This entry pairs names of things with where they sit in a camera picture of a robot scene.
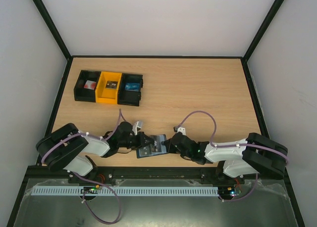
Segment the blue card holder wallet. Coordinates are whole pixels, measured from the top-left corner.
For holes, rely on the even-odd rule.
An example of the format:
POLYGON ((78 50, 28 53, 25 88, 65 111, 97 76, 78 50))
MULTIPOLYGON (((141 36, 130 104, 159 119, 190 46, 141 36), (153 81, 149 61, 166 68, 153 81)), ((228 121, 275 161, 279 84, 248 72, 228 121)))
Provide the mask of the blue card holder wallet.
MULTIPOLYGON (((157 135, 157 136, 160 136, 160 143, 164 140, 166 140, 166 135, 165 134, 160 134, 160 135, 157 135)), ((166 152, 162 149, 162 146, 161 146, 161 152, 160 153, 157 153, 157 154, 154 154, 153 156, 158 156, 158 155, 164 155, 166 154, 166 152)))

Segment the blue white credit card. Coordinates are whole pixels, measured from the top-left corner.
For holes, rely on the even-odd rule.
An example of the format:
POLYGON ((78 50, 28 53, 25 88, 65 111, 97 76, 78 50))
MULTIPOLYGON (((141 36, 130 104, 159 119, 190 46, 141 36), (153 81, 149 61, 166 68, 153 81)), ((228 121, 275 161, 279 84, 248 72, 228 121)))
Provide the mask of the blue white credit card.
POLYGON ((125 90, 126 91, 139 91, 140 84, 139 83, 126 83, 125 90))

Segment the black VIP credit card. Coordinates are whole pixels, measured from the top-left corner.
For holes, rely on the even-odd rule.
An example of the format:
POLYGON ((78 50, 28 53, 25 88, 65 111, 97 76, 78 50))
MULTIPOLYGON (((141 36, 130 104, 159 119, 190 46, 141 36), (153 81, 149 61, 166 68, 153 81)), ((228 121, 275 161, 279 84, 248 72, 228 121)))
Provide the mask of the black VIP credit card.
POLYGON ((150 150, 151 150, 151 154, 157 154, 161 152, 161 146, 160 146, 160 136, 157 135, 151 135, 150 136, 154 143, 150 144, 150 150))

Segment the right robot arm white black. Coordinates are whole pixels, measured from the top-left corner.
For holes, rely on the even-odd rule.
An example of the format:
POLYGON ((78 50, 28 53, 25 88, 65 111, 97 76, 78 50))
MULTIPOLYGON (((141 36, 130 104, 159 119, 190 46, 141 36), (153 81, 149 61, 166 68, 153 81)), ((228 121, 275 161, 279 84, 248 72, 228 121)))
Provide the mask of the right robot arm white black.
POLYGON ((283 179, 288 163, 288 149, 258 133, 234 142, 195 142, 181 132, 162 141, 168 153, 177 153, 197 164, 221 163, 216 178, 227 183, 232 178, 248 174, 262 174, 270 179, 283 179))

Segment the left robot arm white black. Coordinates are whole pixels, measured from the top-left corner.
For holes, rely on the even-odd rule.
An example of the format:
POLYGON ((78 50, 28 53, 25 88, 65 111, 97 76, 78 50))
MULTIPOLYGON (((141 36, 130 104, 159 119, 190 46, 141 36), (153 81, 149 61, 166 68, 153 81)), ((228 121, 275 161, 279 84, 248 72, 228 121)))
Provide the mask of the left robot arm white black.
POLYGON ((107 158, 116 154, 119 148, 133 150, 154 145, 154 139, 139 129, 137 124, 123 121, 114 131, 109 131, 104 136, 94 136, 81 132, 75 124, 68 123, 42 138, 36 144, 36 150, 41 163, 50 171, 67 170, 86 176, 93 170, 94 164, 83 153, 107 158))

